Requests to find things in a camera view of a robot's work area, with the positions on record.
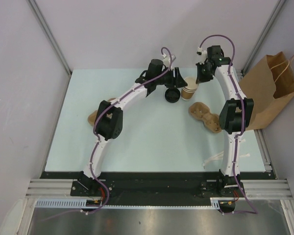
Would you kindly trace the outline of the brown paper cup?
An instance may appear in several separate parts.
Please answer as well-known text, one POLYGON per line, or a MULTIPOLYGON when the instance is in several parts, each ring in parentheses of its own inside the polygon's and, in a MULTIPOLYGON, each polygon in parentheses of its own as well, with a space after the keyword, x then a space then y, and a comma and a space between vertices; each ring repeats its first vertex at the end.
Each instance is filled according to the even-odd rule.
POLYGON ((190 100, 194 93, 197 91, 199 84, 196 83, 196 77, 186 77, 185 82, 187 85, 185 87, 182 87, 181 90, 181 98, 183 100, 190 100))

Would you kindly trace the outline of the black plastic cup lid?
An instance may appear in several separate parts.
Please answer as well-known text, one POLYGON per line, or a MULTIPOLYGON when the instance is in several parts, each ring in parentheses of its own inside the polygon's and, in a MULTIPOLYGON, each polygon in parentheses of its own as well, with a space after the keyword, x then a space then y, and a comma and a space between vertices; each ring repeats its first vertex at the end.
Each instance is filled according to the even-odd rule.
POLYGON ((176 103, 180 99, 181 93, 177 88, 168 88, 165 91, 165 100, 169 103, 176 103))

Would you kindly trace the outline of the brown pulp cup carrier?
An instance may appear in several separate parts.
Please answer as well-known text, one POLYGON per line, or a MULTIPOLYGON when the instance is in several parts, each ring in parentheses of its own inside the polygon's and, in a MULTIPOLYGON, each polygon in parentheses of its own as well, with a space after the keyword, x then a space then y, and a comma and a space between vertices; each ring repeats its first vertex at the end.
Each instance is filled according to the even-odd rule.
POLYGON ((222 131, 219 115, 213 114, 210 108, 202 102, 195 102, 188 108, 189 114, 196 120, 202 121, 203 125, 212 133, 220 133, 222 131))
MULTIPOLYGON (((100 114, 107 108, 109 107, 111 104, 113 104, 115 101, 117 101, 118 99, 117 98, 110 98, 108 100, 103 100, 100 104, 99 104, 99 107, 97 110, 95 110, 93 113, 91 113, 89 116, 88 116, 88 123, 91 125, 91 126, 94 126, 97 118, 100 116, 100 114)), ((117 126, 118 126, 118 117, 114 117, 114 111, 115 111, 115 108, 110 108, 109 111, 107 111, 105 113, 104 116, 102 116, 102 121, 107 121, 109 122, 109 125, 111 126, 111 128, 114 128, 116 129, 117 126)))

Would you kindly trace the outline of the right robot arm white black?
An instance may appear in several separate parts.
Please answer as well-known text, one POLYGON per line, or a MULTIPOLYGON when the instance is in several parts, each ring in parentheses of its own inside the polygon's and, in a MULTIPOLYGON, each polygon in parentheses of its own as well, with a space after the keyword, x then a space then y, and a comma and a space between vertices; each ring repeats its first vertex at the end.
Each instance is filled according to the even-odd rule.
POLYGON ((225 57, 220 46, 198 48, 196 83, 217 79, 224 94, 225 104, 219 115, 224 132, 223 161, 216 180, 215 191, 220 196, 233 196, 240 183, 239 150, 242 135, 249 126, 254 101, 247 98, 239 86, 231 58, 225 57))

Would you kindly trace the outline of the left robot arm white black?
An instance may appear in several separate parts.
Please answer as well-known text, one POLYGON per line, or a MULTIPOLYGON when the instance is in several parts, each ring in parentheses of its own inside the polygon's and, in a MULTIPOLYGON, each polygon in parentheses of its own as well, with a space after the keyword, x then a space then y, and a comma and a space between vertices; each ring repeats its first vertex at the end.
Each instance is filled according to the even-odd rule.
POLYGON ((93 133, 97 141, 89 163, 77 180, 78 185, 87 195, 92 196, 99 188, 103 188, 98 176, 101 174, 104 151, 111 140, 121 134, 124 111, 136 101, 149 96, 159 85, 167 88, 165 91, 167 102, 176 103, 180 99, 179 89, 187 86, 187 83, 182 78, 179 68, 172 67, 174 61, 175 56, 164 56, 163 60, 152 59, 148 69, 140 74, 128 91, 118 98, 103 100, 100 103, 93 125, 93 133))

